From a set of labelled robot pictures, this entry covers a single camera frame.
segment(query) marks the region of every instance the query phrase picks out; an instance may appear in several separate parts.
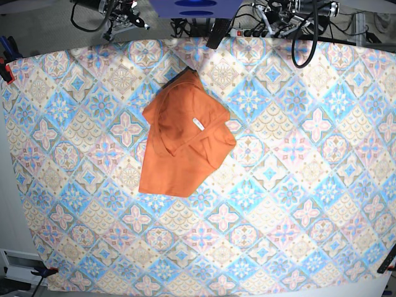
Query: orange shirt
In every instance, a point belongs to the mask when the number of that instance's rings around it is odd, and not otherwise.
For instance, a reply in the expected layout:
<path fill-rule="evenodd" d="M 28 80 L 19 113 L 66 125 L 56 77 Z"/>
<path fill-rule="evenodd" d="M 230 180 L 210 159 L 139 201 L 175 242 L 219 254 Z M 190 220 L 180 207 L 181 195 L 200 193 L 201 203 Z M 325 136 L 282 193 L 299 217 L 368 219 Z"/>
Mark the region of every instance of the orange shirt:
<path fill-rule="evenodd" d="M 188 197 L 220 165 L 236 141 L 230 112 L 188 70 L 143 111 L 150 131 L 139 192 Z"/>

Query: beige geometric pattern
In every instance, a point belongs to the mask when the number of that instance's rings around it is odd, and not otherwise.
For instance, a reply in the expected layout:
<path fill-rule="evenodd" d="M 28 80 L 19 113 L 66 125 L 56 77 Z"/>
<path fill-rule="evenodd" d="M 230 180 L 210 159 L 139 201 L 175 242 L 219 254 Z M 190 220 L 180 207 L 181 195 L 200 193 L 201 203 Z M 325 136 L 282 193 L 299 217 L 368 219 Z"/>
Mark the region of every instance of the beige geometric pattern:
<path fill-rule="evenodd" d="M 144 269 L 150 267 L 160 254 L 140 239 L 125 252 L 125 256 L 132 263 Z"/>
<path fill-rule="evenodd" d="M 316 186 L 327 176 L 331 168 L 327 161 L 318 152 L 310 153 L 296 169 L 297 180 L 309 191 L 315 190 Z"/>
<path fill-rule="evenodd" d="M 36 68 L 31 78 L 29 78 L 29 84 L 27 84 L 26 87 L 24 93 L 27 98 L 29 98 L 35 106 L 44 110 L 48 100 L 55 92 L 56 84 L 44 73 L 44 71 L 40 68 Z"/>
<path fill-rule="evenodd" d="M 111 270 L 108 270 L 104 276 L 99 279 L 97 285 L 106 293 L 118 295 L 124 294 L 129 286 Z"/>
<path fill-rule="evenodd" d="M 339 198 L 331 208 L 327 211 L 327 215 L 332 219 L 338 227 L 342 227 L 354 215 L 359 212 L 359 208 L 353 202 L 348 193 Z"/>
<path fill-rule="evenodd" d="M 210 247 L 206 253 L 206 258 L 213 262 L 217 267 L 224 269 L 242 254 L 241 250 L 233 246 L 227 240 L 219 240 L 214 246 Z"/>
<path fill-rule="evenodd" d="M 274 284 L 275 281 L 261 269 L 241 283 L 245 290 L 254 295 L 266 294 Z"/>
<path fill-rule="evenodd" d="M 328 263 L 323 269 L 315 273 L 311 278 L 320 283 L 321 287 L 331 285 L 338 277 L 341 277 L 341 272 L 334 266 L 333 263 Z"/>
<path fill-rule="evenodd" d="M 377 160 L 370 165 L 369 172 L 377 186 L 381 186 L 395 171 L 396 167 L 388 151 L 384 151 Z"/>
<path fill-rule="evenodd" d="M 326 94 L 339 77 L 322 53 L 315 54 L 308 66 L 303 68 L 300 76 L 309 93 L 317 99 Z"/>
<path fill-rule="evenodd" d="M 57 196 L 62 191 L 69 177 L 54 161 L 47 159 L 41 167 L 37 179 L 47 191 Z"/>
<path fill-rule="evenodd" d="M 280 223 L 286 214 L 272 200 L 266 197 L 264 200 L 247 215 L 247 220 L 263 234 L 268 233 Z"/>
<path fill-rule="evenodd" d="M 389 102 L 394 103 L 396 99 L 396 69 L 394 65 L 388 66 L 378 83 Z"/>
<path fill-rule="evenodd" d="M 307 234 L 302 234 L 288 245 L 285 249 L 285 254 L 298 264 L 310 253 L 315 251 L 315 249 L 316 245 L 309 236 Z"/>
<path fill-rule="evenodd" d="M 187 233 L 197 222 L 197 216 L 180 200 L 160 217 L 160 223 L 178 236 Z"/>
<path fill-rule="evenodd" d="M 24 146 L 24 143 L 27 140 L 27 135 L 11 119 L 9 119 L 6 124 L 6 132 L 7 132 L 10 152 L 13 156 L 17 156 L 22 150 L 22 147 Z"/>
<path fill-rule="evenodd" d="M 89 203 L 88 207 L 81 214 L 80 219 L 99 235 L 105 233 L 115 222 L 114 217 L 95 200 Z"/>
<path fill-rule="evenodd" d="M 127 57 L 121 55 L 111 62 L 102 81 L 106 88 L 115 94 L 116 98 L 125 101 L 142 83 L 145 76 L 140 68 L 135 67 Z"/>
<path fill-rule="evenodd" d="M 79 148 L 87 153 L 91 146 L 101 136 L 102 131 L 82 110 L 79 110 L 67 127 L 64 135 Z"/>
<path fill-rule="evenodd" d="M 221 98 L 226 98 L 246 75 L 244 67 L 226 51 L 216 51 L 200 72 L 200 78 Z"/>
<path fill-rule="evenodd" d="M 372 126 L 363 110 L 357 105 L 340 123 L 338 129 L 353 146 L 356 146 L 366 137 Z"/>
<path fill-rule="evenodd" d="M 56 247 L 56 250 L 67 260 L 77 265 L 85 255 L 85 251 L 70 237 L 65 237 Z"/>
<path fill-rule="evenodd" d="M 45 216 L 33 206 L 28 200 L 25 200 L 22 204 L 24 208 L 25 218 L 27 220 L 27 225 L 29 229 L 33 231 L 40 230 L 41 226 L 45 221 Z"/>
<path fill-rule="evenodd" d="M 168 289 L 175 296 L 198 296 L 202 286 L 185 272 L 168 284 Z"/>
<path fill-rule="evenodd" d="M 213 172 L 206 182 L 219 193 L 224 194 L 238 184 L 245 173 L 243 167 L 228 155 L 219 169 Z"/>
<path fill-rule="evenodd" d="M 363 255 L 373 243 L 377 242 L 378 237 L 375 235 L 373 228 L 367 226 L 357 237 L 353 240 L 352 245 L 356 252 Z"/>
<path fill-rule="evenodd" d="M 278 105 L 271 102 L 253 121 L 251 128 L 267 145 L 274 147 L 292 130 L 293 124 Z"/>
<path fill-rule="evenodd" d="M 137 194 L 139 187 L 141 165 L 132 157 L 124 158 L 113 171 L 112 178 L 119 184 L 121 189 L 128 191 L 130 195 Z"/>

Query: pink floral motif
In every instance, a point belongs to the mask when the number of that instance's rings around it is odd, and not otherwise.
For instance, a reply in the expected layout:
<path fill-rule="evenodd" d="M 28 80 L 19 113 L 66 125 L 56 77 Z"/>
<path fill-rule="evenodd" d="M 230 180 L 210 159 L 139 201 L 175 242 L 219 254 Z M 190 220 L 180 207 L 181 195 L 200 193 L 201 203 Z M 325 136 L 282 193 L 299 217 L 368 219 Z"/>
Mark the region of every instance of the pink floral motif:
<path fill-rule="evenodd" d="M 238 221 L 239 215 L 236 212 L 230 212 L 230 207 L 226 204 L 222 204 L 218 208 L 218 212 L 209 216 L 208 221 L 217 225 L 217 228 L 221 232 L 225 232 L 230 228 L 232 223 Z"/>
<path fill-rule="evenodd" d="M 143 231 L 144 225 L 148 225 L 151 222 L 151 218 L 148 215 L 142 214 L 140 208 L 136 205 L 130 208 L 130 213 L 123 217 L 123 221 L 127 224 L 132 225 L 132 230 L 136 233 Z"/>
<path fill-rule="evenodd" d="M 28 140 L 24 144 L 22 151 L 17 158 L 32 175 L 36 176 L 38 174 L 38 170 L 44 163 L 45 154 L 35 143 Z"/>
<path fill-rule="evenodd" d="M 326 57 L 336 69 L 345 70 L 353 62 L 353 52 L 350 46 L 329 43 Z"/>
<path fill-rule="evenodd" d="M 355 148 L 357 155 L 366 167 L 374 163 L 378 156 L 382 153 L 384 146 L 381 138 L 372 130 Z"/>
<path fill-rule="evenodd" d="M 153 248 L 164 251 L 168 249 L 173 242 L 172 234 L 164 228 L 152 228 L 146 234 L 146 241 Z"/>
<path fill-rule="evenodd" d="M 93 163 L 110 174 L 124 156 L 123 150 L 109 136 L 103 136 L 88 153 Z"/>
<path fill-rule="evenodd" d="M 284 249 L 300 233 L 301 230 L 298 228 L 298 225 L 294 224 L 289 218 L 286 218 L 279 223 L 274 230 L 268 233 L 267 237 L 270 238 L 278 248 Z"/>
<path fill-rule="evenodd" d="M 110 128 L 110 133 L 127 148 L 132 146 L 144 131 L 142 124 L 128 111 L 123 111 Z"/>
<path fill-rule="evenodd" d="M 231 155 L 247 171 L 262 158 L 264 153 L 264 144 L 256 136 L 246 135 L 237 140 Z"/>
<path fill-rule="evenodd" d="M 316 108 L 312 113 L 312 119 L 306 119 L 302 127 L 310 133 L 314 142 L 318 142 L 322 139 L 322 133 L 328 131 L 332 125 L 330 121 L 323 118 L 323 111 Z"/>
<path fill-rule="evenodd" d="M 334 226 L 330 220 L 318 220 L 311 229 L 310 237 L 317 241 L 325 241 L 334 232 Z"/>
<path fill-rule="evenodd" d="M 221 275 L 217 278 L 217 282 L 211 283 L 209 288 L 213 291 L 217 291 L 218 296 L 225 296 L 227 295 L 227 290 L 232 290 L 235 287 L 235 284 L 229 282 L 225 275 Z"/>
<path fill-rule="evenodd" d="M 136 283 L 135 287 L 144 292 L 144 296 L 153 296 L 155 291 L 158 291 L 161 286 L 158 283 L 151 281 L 151 278 L 145 275 L 142 277 L 142 281 Z"/>
<path fill-rule="evenodd" d="M 252 246 L 257 239 L 257 231 L 252 226 L 241 225 L 236 227 L 230 236 L 231 242 L 241 249 Z"/>
<path fill-rule="evenodd" d="M 116 222 L 103 235 L 103 239 L 120 252 L 124 252 L 132 245 L 132 243 L 136 239 L 136 236 L 127 228 L 122 226 L 122 224 Z"/>
<path fill-rule="evenodd" d="M 300 275 L 298 270 L 295 270 L 291 273 L 289 277 L 286 277 L 282 280 L 282 282 L 289 286 L 291 290 L 297 288 L 299 283 L 305 281 L 306 277 L 304 275 Z"/>
<path fill-rule="evenodd" d="M 52 213 L 50 215 L 50 218 L 52 219 L 52 221 L 58 222 L 59 226 L 63 230 L 66 230 L 67 224 L 73 221 L 73 216 L 68 213 L 64 213 L 63 207 L 61 207 L 59 204 L 55 206 L 55 211 L 55 213 Z"/>
<path fill-rule="evenodd" d="M 183 236 L 185 242 L 199 252 L 206 251 L 213 246 L 219 235 L 215 228 L 206 222 L 199 222 L 189 233 Z"/>
<path fill-rule="evenodd" d="M 314 220 L 320 213 L 319 209 L 314 208 L 312 200 L 309 199 L 304 203 L 302 209 L 298 209 L 294 212 L 293 216 L 301 220 L 301 226 L 306 228 L 311 220 Z"/>
<path fill-rule="evenodd" d="M 364 211 L 369 215 L 370 220 L 375 219 L 377 213 L 382 209 L 384 209 L 384 204 L 379 201 L 379 195 L 376 195 L 373 198 L 372 203 L 364 207 Z"/>
<path fill-rule="evenodd" d="M 396 134 L 396 119 L 393 113 L 389 113 L 386 117 L 386 122 L 382 122 L 378 126 L 379 132 L 382 134 L 386 142 L 390 142 Z"/>
<path fill-rule="evenodd" d="M 44 119 L 40 120 L 38 128 L 39 130 L 33 133 L 33 138 L 41 142 L 43 149 L 49 151 L 51 148 L 51 141 L 56 139 L 58 133 L 54 129 L 50 129 L 48 123 Z"/>
<path fill-rule="evenodd" d="M 81 291 L 85 291 L 86 287 L 91 285 L 91 281 L 87 278 L 84 278 L 82 273 L 79 271 L 75 272 L 75 277 L 72 277 L 70 281 L 77 285 Z"/>
<path fill-rule="evenodd" d="M 358 213 L 341 228 L 341 232 L 347 239 L 353 241 L 367 227 L 367 225 L 366 219 Z"/>
<path fill-rule="evenodd" d="M 364 268 L 364 266 L 361 266 L 361 262 L 358 261 L 351 269 L 347 270 L 345 274 L 349 276 L 349 278 L 353 281 L 358 277 L 359 274 L 363 273 L 365 270 L 366 269 Z"/>
<path fill-rule="evenodd" d="M 300 133 L 293 129 L 282 142 L 274 148 L 274 154 L 290 170 L 296 168 L 311 151 L 312 146 L 309 141 Z"/>

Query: table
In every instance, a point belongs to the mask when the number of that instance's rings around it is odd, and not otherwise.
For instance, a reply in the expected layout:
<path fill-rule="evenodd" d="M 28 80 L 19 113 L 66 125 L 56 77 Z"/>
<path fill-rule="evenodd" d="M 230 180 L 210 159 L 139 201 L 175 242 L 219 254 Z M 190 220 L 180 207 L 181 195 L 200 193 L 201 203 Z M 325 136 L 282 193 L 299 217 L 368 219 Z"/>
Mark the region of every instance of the table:
<path fill-rule="evenodd" d="M 2 83 L 22 207 L 50 290 L 228 295 L 381 277 L 396 237 L 395 56 L 320 43 L 143 40 L 18 60 Z M 305 59 L 309 43 L 299 43 Z M 186 66 L 237 145 L 188 199 L 137 192 L 141 115 Z"/>

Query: power strip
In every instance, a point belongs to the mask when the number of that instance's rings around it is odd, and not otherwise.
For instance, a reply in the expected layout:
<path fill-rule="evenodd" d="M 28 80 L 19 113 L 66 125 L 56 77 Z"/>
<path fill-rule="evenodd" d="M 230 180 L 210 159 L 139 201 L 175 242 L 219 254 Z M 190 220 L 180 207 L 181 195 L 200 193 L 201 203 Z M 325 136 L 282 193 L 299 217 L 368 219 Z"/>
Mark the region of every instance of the power strip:
<path fill-rule="evenodd" d="M 232 28 L 230 30 L 231 37 L 265 37 L 267 35 L 267 30 L 254 30 L 252 29 L 242 29 L 242 28 Z"/>

